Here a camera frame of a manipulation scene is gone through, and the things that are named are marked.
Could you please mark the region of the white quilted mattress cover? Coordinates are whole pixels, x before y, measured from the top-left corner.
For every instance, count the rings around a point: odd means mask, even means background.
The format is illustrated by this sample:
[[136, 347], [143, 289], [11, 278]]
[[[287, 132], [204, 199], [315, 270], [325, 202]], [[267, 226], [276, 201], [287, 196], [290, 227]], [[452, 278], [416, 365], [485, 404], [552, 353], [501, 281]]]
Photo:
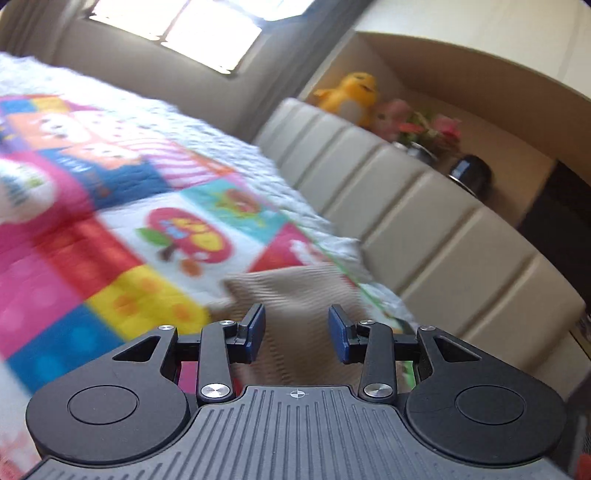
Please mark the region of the white quilted mattress cover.
[[279, 208], [329, 257], [359, 280], [386, 316], [406, 321], [412, 329], [418, 328], [401, 298], [377, 282], [363, 265], [360, 240], [339, 235], [337, 228], [319, 215], [301, 193], [287, 185], [273, 161], [256, 146], [225, 134], [204, 120], [185, 116], [164, 101], [141, 97], [73, 70], [49, 66], [33, 57], [1, 54], [1, 93], [60, 96], [78, 105], [103, 110], [110, 120], [162, 134], [194, 152], [235, 168], [245, 177], [250, 189]]

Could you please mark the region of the window with metal bars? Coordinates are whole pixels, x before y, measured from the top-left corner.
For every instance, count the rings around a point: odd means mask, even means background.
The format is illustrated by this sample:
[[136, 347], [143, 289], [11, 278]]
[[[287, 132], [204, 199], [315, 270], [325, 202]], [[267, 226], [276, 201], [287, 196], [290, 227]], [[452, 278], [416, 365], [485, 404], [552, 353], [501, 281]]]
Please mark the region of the window with metal bars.
[[90, 20], [230, 75], [264, 31], [308, 13], [311, 1], [99, 0]]

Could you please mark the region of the pink bunny plush toy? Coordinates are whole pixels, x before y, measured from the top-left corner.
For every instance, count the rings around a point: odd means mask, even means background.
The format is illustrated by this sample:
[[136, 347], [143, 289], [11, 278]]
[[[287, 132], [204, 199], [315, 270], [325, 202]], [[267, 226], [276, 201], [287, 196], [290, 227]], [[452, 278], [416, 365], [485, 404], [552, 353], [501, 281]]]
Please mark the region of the pink bunny plush toy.
[[400, 127], [413, 112], [412, 107], [402, 99], [383, 103], [374, 109], [370, 120], [370, 131], [381, 139], [393, 143], [400, 135]]

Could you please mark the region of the potted plant with pink leaves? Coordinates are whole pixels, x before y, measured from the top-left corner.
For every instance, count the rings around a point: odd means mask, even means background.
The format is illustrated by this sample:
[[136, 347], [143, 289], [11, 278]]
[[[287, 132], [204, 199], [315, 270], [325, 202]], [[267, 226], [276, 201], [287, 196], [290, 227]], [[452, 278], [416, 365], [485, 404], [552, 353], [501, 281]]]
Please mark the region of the potted plant with pink leaves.
[[411, 147], [420, 145], [437, 160], [456, 156], [461, 144], [460, 119], [443, 114], [413, 111], [399, 127], [398, 142]]

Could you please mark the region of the black round speaker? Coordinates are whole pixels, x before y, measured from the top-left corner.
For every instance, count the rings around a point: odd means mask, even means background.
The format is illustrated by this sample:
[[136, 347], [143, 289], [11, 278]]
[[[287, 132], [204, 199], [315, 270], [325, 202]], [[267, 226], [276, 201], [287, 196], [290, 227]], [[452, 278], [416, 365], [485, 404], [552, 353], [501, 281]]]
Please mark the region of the black round speaker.
[[493, 183], [490, 166], [476, 155], [465, 155], [451, 168], [448, 178], [465, 191], [483, 201]]

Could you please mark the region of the beige curtain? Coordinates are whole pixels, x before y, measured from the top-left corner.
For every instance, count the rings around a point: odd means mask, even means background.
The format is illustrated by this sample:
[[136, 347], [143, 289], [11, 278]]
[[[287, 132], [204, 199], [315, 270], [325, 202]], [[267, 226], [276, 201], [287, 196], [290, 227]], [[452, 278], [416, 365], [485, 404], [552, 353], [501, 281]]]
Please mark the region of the beige curtain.
[[1, 50], [50, 63], [84, 1], [9, 1], [1, 10]]

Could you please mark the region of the yellow duck plush toy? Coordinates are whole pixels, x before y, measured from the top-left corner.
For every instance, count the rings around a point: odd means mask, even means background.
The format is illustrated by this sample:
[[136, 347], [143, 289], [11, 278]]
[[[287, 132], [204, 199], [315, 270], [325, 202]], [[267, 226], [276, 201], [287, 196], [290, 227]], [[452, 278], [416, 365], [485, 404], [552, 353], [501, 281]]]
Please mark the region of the yellow duck plush toy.
[[370, 115], [378, 96], [377, 79], [366, 72], [353, 72], [342, 78], [338, 87], [314, 92], [318, 109], [360, 127], [370, 126]]

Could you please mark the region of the colourful cartoon patchwork blanket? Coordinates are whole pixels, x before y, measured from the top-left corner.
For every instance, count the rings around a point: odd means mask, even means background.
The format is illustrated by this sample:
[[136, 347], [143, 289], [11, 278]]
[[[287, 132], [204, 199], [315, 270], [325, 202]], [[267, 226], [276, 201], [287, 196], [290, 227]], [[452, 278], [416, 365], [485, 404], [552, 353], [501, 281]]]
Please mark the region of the colourful cartoon patchwork blanket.
[[188, 335], [221, 321], [208, 305], [228, 276], [322, 263], [372, 310], [360, 281], [235, 169], [58, 97], [3, 98], [2, 477], [419, 478], [395, 409], [350, 385], [243, 386], [242, 363], [235, 399], [199, 407], [143, 458], [81, 465], [34, 445], [26, 409], [46, 384], [160, 325]]

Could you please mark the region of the beige padded headboard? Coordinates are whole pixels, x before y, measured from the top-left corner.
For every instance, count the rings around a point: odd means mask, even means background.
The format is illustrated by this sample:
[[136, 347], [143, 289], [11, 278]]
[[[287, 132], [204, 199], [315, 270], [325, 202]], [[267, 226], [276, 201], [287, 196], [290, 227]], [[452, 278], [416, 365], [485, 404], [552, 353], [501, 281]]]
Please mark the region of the beige padded headboard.
[[570, 395], [590, 370], [571, 336], [584, 302], [515, 228], [445, 176], [296, 99], [256, 135], [280, 175], [421, 324]]

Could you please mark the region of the beige ribbed knit sweater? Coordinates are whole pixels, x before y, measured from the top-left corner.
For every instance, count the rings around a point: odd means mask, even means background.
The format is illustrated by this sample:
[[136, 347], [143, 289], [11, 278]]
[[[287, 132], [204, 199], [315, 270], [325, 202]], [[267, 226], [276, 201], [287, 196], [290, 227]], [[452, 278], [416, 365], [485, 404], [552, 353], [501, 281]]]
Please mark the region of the beige ribbed knit sweater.
[[208, 305], [214, 321], [242, 320], [249, 308], [266, 308], [266, 332], [256, 361], [231, 367], [246, 385], [359, 385], [362, 366], [343, 365], [329, 337], [328, 313], [339, 304], [359, 322], [372, 310], [338, 267], [322, 263], [236, 274], [222, 282], [226, 297]]

